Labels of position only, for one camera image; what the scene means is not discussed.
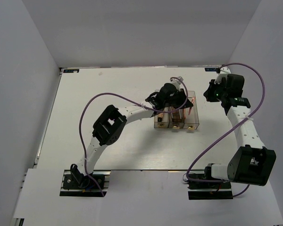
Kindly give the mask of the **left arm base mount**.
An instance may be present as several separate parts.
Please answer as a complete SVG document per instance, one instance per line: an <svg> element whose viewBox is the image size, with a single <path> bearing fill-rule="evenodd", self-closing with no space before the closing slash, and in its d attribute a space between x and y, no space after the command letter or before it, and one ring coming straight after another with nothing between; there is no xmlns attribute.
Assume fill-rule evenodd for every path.
<svg viewBox="0 0 283 226"><path fill-rule="evenodd" d="M59 196L61 197L104 197L108 191L110 171L94 171L84 176L77 166L64 170Z"/></svg>

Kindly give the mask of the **blue left corner label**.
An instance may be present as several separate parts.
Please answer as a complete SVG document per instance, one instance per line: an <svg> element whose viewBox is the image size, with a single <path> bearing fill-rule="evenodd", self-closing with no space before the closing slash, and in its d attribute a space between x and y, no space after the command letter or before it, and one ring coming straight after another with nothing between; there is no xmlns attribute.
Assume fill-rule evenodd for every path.
<svg viewBox="0 0 283 226"><path fill-rule="evenodd" d="M79 69L64 69L63 73L79 73Z"/></svg>

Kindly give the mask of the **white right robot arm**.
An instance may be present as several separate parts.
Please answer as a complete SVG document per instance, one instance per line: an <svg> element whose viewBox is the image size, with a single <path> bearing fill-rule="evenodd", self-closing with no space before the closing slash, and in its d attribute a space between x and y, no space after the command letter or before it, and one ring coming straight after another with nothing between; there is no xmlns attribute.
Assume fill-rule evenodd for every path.
<svg viewBox="0 0 283 226"><path fill-rule="evenodd" d="M211 171L203 176L204 184L210 188L216 187L221 179L265 186L276 160L275 151L265 147L250 119L250 103L242 97L243 86L243 76L224 74L211 80L204 93L208 102L221 102L238 146L228 164L210 164Z"/></svg>

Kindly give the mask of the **blue corner label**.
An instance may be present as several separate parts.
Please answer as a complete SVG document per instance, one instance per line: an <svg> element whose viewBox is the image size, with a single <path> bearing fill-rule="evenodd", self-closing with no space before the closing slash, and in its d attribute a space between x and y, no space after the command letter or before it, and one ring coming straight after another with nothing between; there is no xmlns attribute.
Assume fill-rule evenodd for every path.
<svg viewBox="0 0 283 226"><path fill-rule="evenodd" d="M206 72L216 72L218 68L215 67L205 67L204 68Z"/></svg>
<svg viewBox="0 0 283 226"><path fill-rule="evenodd" d="M63 73L79 73L79 69L64 69Z"/></svg>

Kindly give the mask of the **blue right corner label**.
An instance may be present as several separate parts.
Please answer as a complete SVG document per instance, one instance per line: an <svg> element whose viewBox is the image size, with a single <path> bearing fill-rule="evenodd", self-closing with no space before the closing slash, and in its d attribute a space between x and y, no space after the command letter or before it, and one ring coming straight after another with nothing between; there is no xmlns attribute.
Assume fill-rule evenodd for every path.
<svg viewBox="0 0 283 226"><path fill-rule="evenodd" d="M206 72L216 72L218 68L215 67L205 67L204 68Z"/></svg>

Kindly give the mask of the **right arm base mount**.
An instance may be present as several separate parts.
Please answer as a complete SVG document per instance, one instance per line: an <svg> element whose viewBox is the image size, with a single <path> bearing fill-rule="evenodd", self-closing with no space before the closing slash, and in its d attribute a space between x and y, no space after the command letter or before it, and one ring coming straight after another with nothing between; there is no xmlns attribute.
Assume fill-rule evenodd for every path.
<svg viewBox="0 0 283 226"><path fill-rule="evenodd" d="M183 175L183 181L188 185L189 200L230 200L233 199L230 182L193 182Z"/></svg>

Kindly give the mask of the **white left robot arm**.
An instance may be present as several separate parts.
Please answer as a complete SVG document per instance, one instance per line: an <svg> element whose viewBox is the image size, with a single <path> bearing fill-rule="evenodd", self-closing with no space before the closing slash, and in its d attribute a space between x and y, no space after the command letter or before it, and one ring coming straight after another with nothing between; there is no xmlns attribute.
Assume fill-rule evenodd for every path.
<svg viewBox="0 0 283 226"><path fill-rule="evenodd" d="M92 177L94 167L103 151L114 144L120 137L124 127L134 121L152 118L160 113L167 113L166 108L173 111L191 108L193 103L188 99L188 90L181 88L184 83L180 78L172 77L159 91L151 93L144 101L135 102L121 95L116 97L131 103L129 107L117 108L109 105L93 124L90 144L83 145L84 156L77 164L72 164L70 172L75 184L85 188Z"/></svg>

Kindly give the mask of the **clear three-compartment organizer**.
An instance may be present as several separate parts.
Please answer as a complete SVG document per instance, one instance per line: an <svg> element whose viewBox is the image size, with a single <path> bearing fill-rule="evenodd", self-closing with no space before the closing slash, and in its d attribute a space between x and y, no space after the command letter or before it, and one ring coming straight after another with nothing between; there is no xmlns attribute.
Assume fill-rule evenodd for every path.
<svg viewBox="0 0 283 226"><path fill-rule="evenodd" d="M154 128L196 130L200 122L195 91L188 91L188 100L193 104L192 107L180 109L174 113L156 115L154 117Z"/></svg>

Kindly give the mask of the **square foundation bottle black pump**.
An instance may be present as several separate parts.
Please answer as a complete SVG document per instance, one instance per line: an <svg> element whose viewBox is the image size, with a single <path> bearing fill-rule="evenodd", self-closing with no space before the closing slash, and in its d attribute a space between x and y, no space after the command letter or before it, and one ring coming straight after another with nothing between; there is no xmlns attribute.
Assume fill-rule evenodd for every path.
<svg viewBox="0 0 283 226"><path fill-rule="evenodd" d="M158 122L164 122L164 117L165 117L165 114L164 113L160 113L158 114Z"/></svg>

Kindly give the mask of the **black-cased brown eyeshadow palette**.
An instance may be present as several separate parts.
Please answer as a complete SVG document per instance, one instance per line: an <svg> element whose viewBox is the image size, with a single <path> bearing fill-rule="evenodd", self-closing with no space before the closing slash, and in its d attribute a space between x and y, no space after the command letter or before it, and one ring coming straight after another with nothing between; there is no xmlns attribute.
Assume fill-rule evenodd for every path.
<svg viewBox="0 0 283 226"><path fill-rule="evenodd" d="M177 110L171 113L171 121L173 123L181 123L182 122L182 113L181 110Z"/></svg>

